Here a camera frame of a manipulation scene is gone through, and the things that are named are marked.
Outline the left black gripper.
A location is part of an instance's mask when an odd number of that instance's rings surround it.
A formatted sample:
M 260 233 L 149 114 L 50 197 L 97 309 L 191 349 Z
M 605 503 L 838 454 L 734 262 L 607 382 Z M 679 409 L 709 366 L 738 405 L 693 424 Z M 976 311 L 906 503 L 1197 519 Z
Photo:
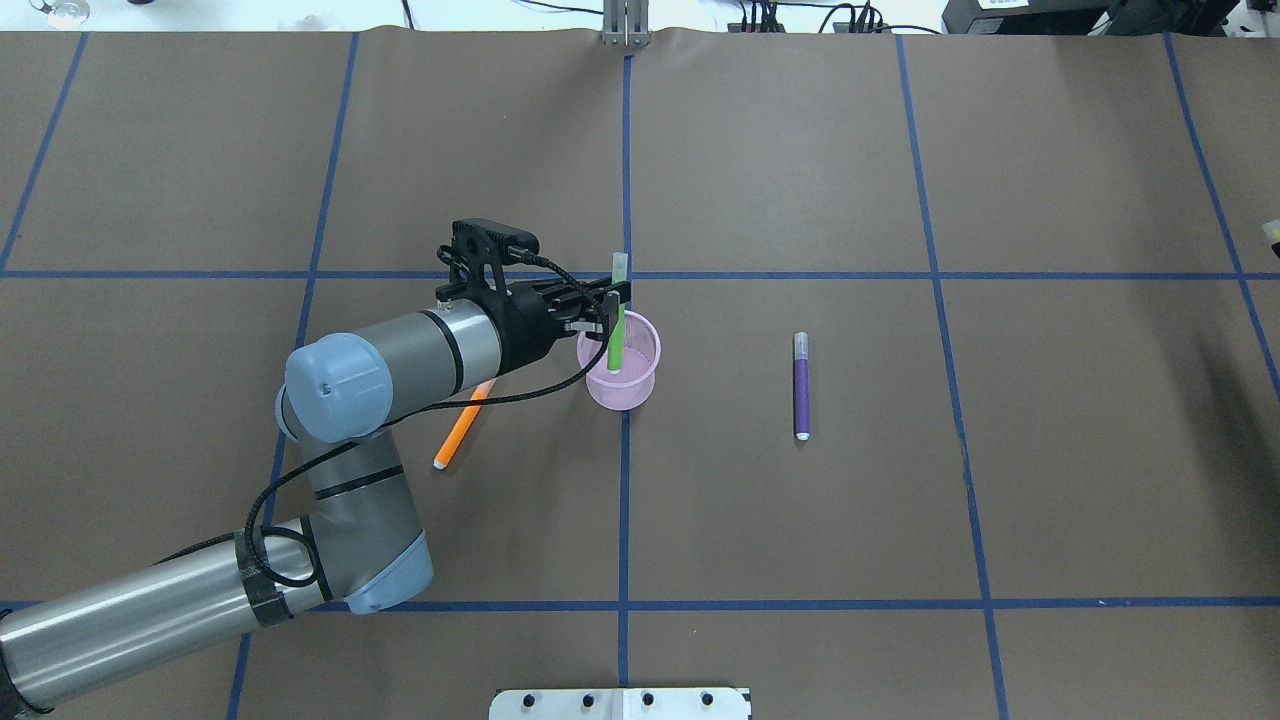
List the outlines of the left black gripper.
M 531 281 L 485 291 L 485 311 L 500 343 L 499 373 L 511 373 L 545 357 L 559 340 L 585 334 L 607 342 L 611 337 L 613 301 L 632 300 L 628 281 Z

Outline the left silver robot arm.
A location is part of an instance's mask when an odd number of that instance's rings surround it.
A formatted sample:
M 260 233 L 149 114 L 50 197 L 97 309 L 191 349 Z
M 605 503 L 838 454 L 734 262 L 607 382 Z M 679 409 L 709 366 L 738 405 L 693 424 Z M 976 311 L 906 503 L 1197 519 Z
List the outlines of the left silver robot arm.
M 3 716 L 59 703 L 339 600 L 425 591 L 434 568 L 392 427 L 548 355 L 605 340 L 628 282 L 454 282 L 436 306 L 326 334 L 285 361 L 276 421 L 303 464 L 232 533 L 63 598 L 3 611 Z

